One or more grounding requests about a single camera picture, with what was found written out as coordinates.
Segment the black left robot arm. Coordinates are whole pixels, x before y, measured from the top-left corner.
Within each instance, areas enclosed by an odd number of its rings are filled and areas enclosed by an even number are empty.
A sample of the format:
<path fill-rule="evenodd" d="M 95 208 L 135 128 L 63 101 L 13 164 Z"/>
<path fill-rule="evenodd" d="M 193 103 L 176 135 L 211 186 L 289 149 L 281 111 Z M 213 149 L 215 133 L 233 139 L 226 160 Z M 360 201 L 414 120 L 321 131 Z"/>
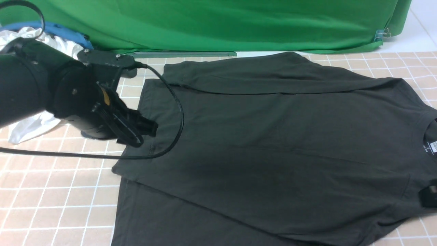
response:
<path fill-rule="evenodd" d="M 130 109 L 116 93 L 132 56 L 80 51 L 77 59 L 34 39 L 17 38 L 1 51 L 1 127 L 47 111 L 96 140 L 140 147 L 158 124 Z"/>

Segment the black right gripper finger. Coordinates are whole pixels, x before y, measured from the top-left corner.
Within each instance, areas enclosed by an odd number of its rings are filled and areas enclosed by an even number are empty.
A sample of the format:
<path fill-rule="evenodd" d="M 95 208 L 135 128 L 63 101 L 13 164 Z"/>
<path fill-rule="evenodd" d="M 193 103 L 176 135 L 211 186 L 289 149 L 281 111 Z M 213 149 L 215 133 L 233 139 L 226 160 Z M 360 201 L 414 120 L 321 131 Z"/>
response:
<path fill-rule="evenodd" d="M 437 208 L 437 187 L 430 185 L 419 191 L 420 204 L 424 208 Z"/>

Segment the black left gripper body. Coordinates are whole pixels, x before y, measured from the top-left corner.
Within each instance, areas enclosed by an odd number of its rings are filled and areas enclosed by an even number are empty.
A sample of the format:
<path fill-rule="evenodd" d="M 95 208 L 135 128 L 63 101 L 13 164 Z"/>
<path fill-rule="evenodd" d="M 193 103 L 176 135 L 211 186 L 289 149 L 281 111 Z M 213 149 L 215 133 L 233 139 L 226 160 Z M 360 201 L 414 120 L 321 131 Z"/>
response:
<path fill-rule="evenodd" d="M 51 113 L 78 129 L 85 138 L 113 140 L 116 135 L 108 123 L 93 111 L 103 105 L 103 92 L 93 73 L 86 66 L 71 66 L 62 70 L 51 100 Z"/>

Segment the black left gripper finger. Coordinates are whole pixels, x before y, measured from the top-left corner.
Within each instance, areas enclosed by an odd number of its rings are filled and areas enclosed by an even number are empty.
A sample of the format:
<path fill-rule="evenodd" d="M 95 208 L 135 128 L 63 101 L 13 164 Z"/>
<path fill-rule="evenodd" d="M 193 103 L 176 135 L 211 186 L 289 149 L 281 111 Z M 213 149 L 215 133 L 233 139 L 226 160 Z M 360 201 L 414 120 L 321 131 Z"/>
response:
<path fill-rule="evenodd" d="M 141 135 L 156 137 L 159 125 L 145 118 L 138 110 L 129 109 L 128 121 L 139 131 Z"/>
<path fill-rule="evenodd" d="M 123 102 L 114 105 L 99 104 L 99 117 L 102 121 L 99 126 L 99 139 L 116 139 L 121 144 L 140 147 L 144 139 L 132 121 L 136 112 Z"/>

